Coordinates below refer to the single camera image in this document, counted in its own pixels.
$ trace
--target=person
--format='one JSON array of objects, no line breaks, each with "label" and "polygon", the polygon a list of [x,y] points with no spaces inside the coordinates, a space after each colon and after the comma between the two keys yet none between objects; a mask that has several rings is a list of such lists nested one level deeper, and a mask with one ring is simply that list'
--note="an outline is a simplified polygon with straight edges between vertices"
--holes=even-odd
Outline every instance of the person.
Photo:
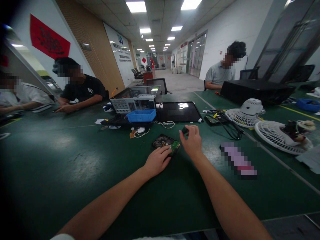
[{"label": "person", "polygon": [[[272,239],[257,216],[202,153],[199,128],[195,125],[185,127],[189,130],[189,137],[186,139],[179,131],[181,143],[198,169],[218,220],[228,237]],[[168,157],[170,153],[170,146],[154,150],[143,167],[89,203],[52,240],[99,239],[134,194],[166,168],[171,159]]]},{"label": "person", "polygon": [[205,84],[207,89],[219,90],[223,82],[235,80],[236,70],[232,66],[246,55],[244,42],[233,42],[227,49],[222,61],[211,66],[206,74]]},{"label": "person", "polygon": [[[62,57],[54,61],[53,70],[55,74],[68,77],[63,93],[58,98],[60,104],[57,112],[73,112],[98,102],[106,97],[106,89],[101,81],[95,77],[82,73],[81,66],[72,58]],[[70,101],[78,99],[76,104]]]},{"label": "person", "polygon": [[0,71],[0,85],[0,114],[54,104],[45,91],[10,73]]}]

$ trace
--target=red banner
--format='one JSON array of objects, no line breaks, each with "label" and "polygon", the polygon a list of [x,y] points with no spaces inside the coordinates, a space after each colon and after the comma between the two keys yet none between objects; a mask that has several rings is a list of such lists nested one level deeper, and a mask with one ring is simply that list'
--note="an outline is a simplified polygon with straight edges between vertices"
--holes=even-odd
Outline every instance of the red banner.
[{"label": "red banner", "polygon": [[32,14],[30,14],[30,37],[33,47],[53,59],[69,56],[70,42]]}]

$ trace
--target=blue plastic basket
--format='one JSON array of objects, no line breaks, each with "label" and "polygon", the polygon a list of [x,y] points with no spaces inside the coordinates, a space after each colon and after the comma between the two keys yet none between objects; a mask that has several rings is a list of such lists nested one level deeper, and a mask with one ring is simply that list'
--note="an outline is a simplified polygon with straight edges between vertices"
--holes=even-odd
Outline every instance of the blue plastic basket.
[{"label": "blue plastic basket", "polygon": [[129,122],[152,122],[156,117],[155,109],[135,110],[127,114]]},{"label": "blue plastic basket", "polygon": [[320,111],[320,102],[313,99],[300,98],[296,102],[296,106],[306,111],[311,111],[311,112]]}]

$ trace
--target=hand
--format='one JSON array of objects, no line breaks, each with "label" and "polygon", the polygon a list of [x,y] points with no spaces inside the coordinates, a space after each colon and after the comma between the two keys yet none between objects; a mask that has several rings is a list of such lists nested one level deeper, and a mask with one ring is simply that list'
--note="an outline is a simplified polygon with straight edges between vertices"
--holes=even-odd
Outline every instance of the hand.
[{"label": "hand", "polygon": [[145,165],[142,167],[150,178],[157,176],[166,168],[171,159],[171,157],[167,156],[171,152],[170,146],[165,146],[159,147],[150,153]]},{"label": "hand", "polygon": [[70,105],[70,104],[63,105],[63,106],[60,105],[58,108],[59,109],[57,111],[55,111],[55,113],[57,113],[57,112],[69,113],[69,112],[73,112],[73,111],[77,110],[74,105]]},{"label": "hand", "polygon": [[185,127],[189,130],[188,140],[186,140],[182,131],[179,131],[180,140],[186,153],[193,161],[195,161],[203,154],[201,150],[201,137],[199,128],[195,125],[185,125]]}]

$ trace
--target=green workbench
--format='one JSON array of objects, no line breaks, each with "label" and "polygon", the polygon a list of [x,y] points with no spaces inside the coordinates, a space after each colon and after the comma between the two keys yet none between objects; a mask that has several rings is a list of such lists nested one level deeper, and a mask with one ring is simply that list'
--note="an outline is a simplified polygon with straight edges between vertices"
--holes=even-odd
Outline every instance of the green workbench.
[{"label": "green workbench", "polygon": [[[194,101],[199,111],[211,109],[195,93],[165,95],[163,101]],[[217,101],[222,108],[235,106],[222,98]],[[31,238],[51,238],[90,201],[143,166],[157,136],[179,139],[178,130],[184,126],[165,129],[153,124],[147,135],[130,139],[130,127],[101,130],[94,124],[111,117],[101,104],[70,114],[48,109],[26,112],[21,120],[0,128],[0,133],[11,132],[1,141],[5,187]],[[220,144],[233,142],[222,126],[195,124],[205,155],[259,219],[320,211],[320,196],[245,135],[237,145],[258,170],[258,179],[239,180],[221,158]],[[137,192],[103,239],[216,227],[219,222],[205,185],[181,148],[167,168]]]},{"label": "green workbench", "polygon": [[[231,102],[230,100],[214,94],[214,91],[199,91],[195,92],[209,104],[215,108],[230,109],[230,108],[240,108],[240,104]],[[292,96],[295,98],[307,98],[318,100],[315,97],[311,97],[305,94],[306,92],[299,90],[295,92]],[[260,115],[264,120],[276,121],[286,124],[288,120],[313,120],[316,124],[316,131],[308,135],[308,138],[313,142],[313,145],[320,144],[320,117],[315,115],[313,112],[304,111],[295,104],[285,104],[281,106],[269,106],[265,107],[266,113]],[[257,141],[261,142],[272,154],[277,156],[281,161],[287,164],[293,171],[297,172],[301,177],[307,180],[312,186],[320,191],[320,175],[312,172],[307,165],[300,163],[295,159],[295,156],[289,153],[285,153],[262,140],[258,134],[252,130],[243,128],[250,136],[254,137]]]}]

